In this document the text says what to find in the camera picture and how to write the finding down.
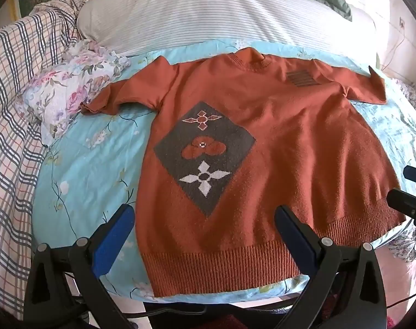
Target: sweater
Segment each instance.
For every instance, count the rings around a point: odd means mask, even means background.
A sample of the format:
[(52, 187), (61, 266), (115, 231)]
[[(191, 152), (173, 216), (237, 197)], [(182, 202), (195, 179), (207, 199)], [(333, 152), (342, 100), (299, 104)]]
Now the sweater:
[(349, 100), (386, 102), (384, 81), (252, 48), (110, 84), (84, 114), (157, 112), (136, 199), (136, 237), (156, 297), (256, 288), (299, 274), (274, 225), (288, 205), (338, 245), (404, 221), (380, 141)]

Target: sweater's left sleeve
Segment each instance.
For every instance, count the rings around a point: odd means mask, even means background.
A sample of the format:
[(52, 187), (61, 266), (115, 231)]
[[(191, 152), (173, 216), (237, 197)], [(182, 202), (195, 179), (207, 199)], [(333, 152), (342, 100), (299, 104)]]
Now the sweater's left sleeve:
[(178, 64), (170, 65), (167, 59), (160, 56), (130, 79), (105, 87), (93, 101), (82, 105), (82, 113), (116, 115), (119, 106), (124, 103), (141, 103), (159, 111), (178, 71)]
[(369, 104), (386, 103), (385, 81), (373, 68), (369, 67), (371, 76), (364, 76), (347, 68), (331, 67), (320, 61), (316, 61), (316, 66), (329, 81), (335, 81), (342, 85), (343, 94), (349, 100)]

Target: blue floral bed sheet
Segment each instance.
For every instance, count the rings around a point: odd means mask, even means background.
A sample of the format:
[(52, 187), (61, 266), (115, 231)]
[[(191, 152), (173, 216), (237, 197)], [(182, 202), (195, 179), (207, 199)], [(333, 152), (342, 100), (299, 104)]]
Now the blue floral bed sheet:
[[(120, 79), (163, 55), (169, 63), (235, 52), (251, 46), (265, 54), (320, 59), (368, 75), (367, 65), (347, 57), (280, 43), (213, 40), (186, 47), (149, 52), (130, 58), (132, 65)], [(386, 105), (353, 103), (374, 130), (386, 150), (403, 190), (416, 195), (416, 184), (402, 178), (405, 165), (416, 167), (416, 112), (393, 82), (386, 78)], [(67, 133), (50, 148), (39, 174), (33, 202), (34, 246), (72, 245), (89, 237), (122, 203), (135, 205), (141, 164), (155, 113), (139, 104), (125, 105), (117, 116), (78, 115)], [(399, 234), (402, 224), (373, 243), (374, 247)], [(112, 269), (101, 281), (116, 295), (150, 302), (234, 303), (279, 297), (302, 290), (307, 276), (230, 293), (176, 295), (155, 298), (139, 254), (135, 234), (125, 242)]]

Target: plaid fabric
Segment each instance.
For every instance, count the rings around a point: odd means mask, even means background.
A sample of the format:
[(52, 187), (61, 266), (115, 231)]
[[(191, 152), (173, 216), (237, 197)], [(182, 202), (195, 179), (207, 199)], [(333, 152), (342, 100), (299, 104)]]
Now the plaid fabric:
[(12, 101), (79, 39), (76, 20), (84, 2), (40, 4), (0, 29), (0, 305), (19, 319), (31, 265), (32, 200), (45, 148), (39, 125), (21, 119)]

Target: sweater collar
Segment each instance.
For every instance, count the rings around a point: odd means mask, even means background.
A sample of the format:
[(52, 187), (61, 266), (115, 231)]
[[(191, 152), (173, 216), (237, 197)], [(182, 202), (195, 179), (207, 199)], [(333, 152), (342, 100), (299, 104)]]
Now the sweater collar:
[(240, 49), (235, 53), (229, 53), (227, 55), (236, 65), (245, 70), (260, 70), (272, 62), (264, 54), (259, 53), (252, 47)]

